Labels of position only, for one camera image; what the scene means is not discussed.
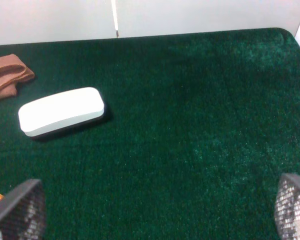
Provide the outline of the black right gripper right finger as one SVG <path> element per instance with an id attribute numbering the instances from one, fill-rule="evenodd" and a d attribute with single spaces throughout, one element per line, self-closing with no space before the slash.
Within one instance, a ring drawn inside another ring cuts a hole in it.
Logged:
<path id="1" fill-rule="evenodd" d="M 300 240 L 300 175 L 281 175 L 274 204 L 274 222 L 280 239 Z"/>

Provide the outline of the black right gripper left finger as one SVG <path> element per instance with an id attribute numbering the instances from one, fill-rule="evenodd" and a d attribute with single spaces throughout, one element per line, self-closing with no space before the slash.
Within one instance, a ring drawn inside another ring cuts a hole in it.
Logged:
<path id="1" fill-rule="evenodd" d="M 46 196 L 40 179 L 28 179 L 0 199 L 0 240 L 42 240 Z"/>

